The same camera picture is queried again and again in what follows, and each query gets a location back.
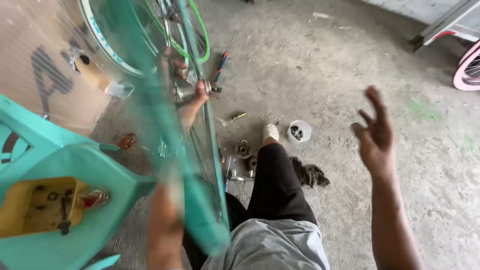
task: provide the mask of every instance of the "concrete floor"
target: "concrete floor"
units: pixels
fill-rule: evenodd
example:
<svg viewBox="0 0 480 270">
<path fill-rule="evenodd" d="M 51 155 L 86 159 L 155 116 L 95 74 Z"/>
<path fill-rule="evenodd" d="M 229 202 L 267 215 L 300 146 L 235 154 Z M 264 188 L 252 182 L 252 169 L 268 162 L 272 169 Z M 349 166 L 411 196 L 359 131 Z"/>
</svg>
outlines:
<svg viewBox="0 0 480 270">
<path fill-rule="evenodd" d="M 357 155 L 350 124 L 367 108 L 362 89 L 382 90 L 397 134 L 398 175 L 410 224 L 428 269 L 480 267 L 480 92 L 451 85 L 465 50 L 443 37 L 431 48 L 410 52 L 408 39 L 423 29 L 410 19 L 356 0 L 199 0 L 213 51 L 228 51 L 224 91 L 212 98 L 216 117 L 247 117 L 216 131 L 224 146 L 247 139 L 258 150 L 261 128 L 279 122 L 292 156 L 317 164 L 331 185 L 305 189 L 333 269 L 373 269 L 371 181 Z M 330 18 L 315 18 L 313 12 Z M 100 123 L 128 114 L 115 100 Z M 287 142 L 290 122 L 313 127 L 303 144 Z M 126 132 L 98 125 L 92 137 Z M 135 169 L 138 163 L 129 168 Z M 228 191 L 244 205 L 252 183 Z M 116 269 L 144 268 L 148 199 L 142 199 L 102 251 L 120 252 Z"/>
</svg>

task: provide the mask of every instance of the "person's left hand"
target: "person's left hand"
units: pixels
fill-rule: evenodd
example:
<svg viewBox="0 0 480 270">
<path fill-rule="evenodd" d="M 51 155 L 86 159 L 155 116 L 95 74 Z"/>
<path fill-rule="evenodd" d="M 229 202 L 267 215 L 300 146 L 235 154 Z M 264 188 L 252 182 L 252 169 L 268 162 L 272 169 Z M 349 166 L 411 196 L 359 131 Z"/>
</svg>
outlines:
<svg viewBox="0 0 480 270">
<path fill-rule="evenodd" d="M 170 66 L 173 67 L 173 76 L 175 79 L 185 80 L 187 77 L 183 71 L 187 65 L 173 48 L 165 47 L 163 54 L 158 58 L 158 65 L 164 72 L 163 77 L 165 81 L 168 81 L 170 78 Z M 179 109 L 182 132 L 187 133 L 190 130 L 197 111 L 207 100 L 208 95 L 205 91 L 205 82 L 199 81 L 197 82 L 196 93 L 193 99 Z"/>
</svg>

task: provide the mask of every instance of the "black pants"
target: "black pants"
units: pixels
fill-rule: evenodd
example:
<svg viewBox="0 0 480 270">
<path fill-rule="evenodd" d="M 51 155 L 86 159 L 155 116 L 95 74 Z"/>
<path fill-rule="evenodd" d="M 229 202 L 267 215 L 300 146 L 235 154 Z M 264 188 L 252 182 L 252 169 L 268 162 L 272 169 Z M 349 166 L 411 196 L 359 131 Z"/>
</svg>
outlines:
<svg viewBox="0 0 480 270">
<path fill-rule="evenodd" d="M 232 194 L 225 193 L 230 231 L 248 219 L 310 221 L 317 220 L 308 205 L 300 181 L 281 144 L 269 144 L 258 152 L 257 172 L 248 209 Z M 198 270 L 207 259 L 186 233 L 183 246 L 192 269 Z"/>
</svg>

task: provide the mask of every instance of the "white shoe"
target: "white shoe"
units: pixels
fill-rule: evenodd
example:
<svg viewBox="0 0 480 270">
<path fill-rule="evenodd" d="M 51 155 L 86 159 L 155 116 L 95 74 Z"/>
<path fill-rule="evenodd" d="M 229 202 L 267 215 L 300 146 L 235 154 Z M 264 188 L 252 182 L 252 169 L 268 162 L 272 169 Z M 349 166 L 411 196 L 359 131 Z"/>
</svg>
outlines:
<svg viewBox="0 0 480 270">
<path fill-rule="evenodd" d="M 278 135 L 278 128 L 274 124 L 266 124 L 264 126 L 264 140 L 268 138 L 273 138 L 278 141 L 279 135 Z"/>
</svg>

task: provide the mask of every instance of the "plastic cup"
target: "plastic cup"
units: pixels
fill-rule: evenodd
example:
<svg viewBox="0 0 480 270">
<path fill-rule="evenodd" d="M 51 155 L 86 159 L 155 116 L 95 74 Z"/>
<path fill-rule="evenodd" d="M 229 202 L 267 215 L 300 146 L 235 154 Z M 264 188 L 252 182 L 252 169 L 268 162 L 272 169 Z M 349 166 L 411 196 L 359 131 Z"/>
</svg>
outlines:
<svg viewBox="0 0 480 270">
<path fill-rule="evenodd" d="M 299 131 L 302 130 L 303 132 L 303 138 L 302 140 L 297 140 L 293 135 L 292 135 L 292 132 L 290 131 L 290 128 L 292 126 L 297 126 L 299 127 Z M 287 129 L 287 137 L 288 137 L 288 140 L 291 142 L 291 143 L 294 143 L 294 144 L 299 144 L 301 142 L 306 142 L 308 141 L 308 139 L 310 139 L 310 137 L 312 136 L 312 127 L 310 127 L 310 125 L 303 121 L 303 120 L 295 120 L 293 121 L 290 126 L 288 127 Z"/>
</svg>

